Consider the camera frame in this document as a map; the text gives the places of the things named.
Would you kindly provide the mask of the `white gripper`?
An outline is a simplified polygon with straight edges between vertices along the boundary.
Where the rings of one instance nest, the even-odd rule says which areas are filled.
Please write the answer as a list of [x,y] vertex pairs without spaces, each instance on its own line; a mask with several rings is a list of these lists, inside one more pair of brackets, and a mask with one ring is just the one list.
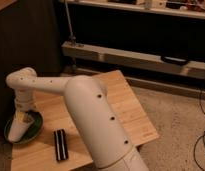
[[33,99],[27,101],[15,99],[14,102],[17,111],[11,123],[8,140],[11,142],[18,142],[34,123],[33,117],[25,112],[35,110],[36,105]]

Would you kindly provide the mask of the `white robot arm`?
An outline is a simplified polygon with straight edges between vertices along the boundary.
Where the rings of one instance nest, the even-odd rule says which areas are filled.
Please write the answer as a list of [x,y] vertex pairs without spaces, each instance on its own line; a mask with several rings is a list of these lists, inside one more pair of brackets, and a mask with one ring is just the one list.
[[15,91],[15,106],[20,111],[34,107],[34,90],[62,95],[98,171],[149,171],[99,79],[85,75],[39,77],[34,69],[26,67],[10,73],[6,84]]

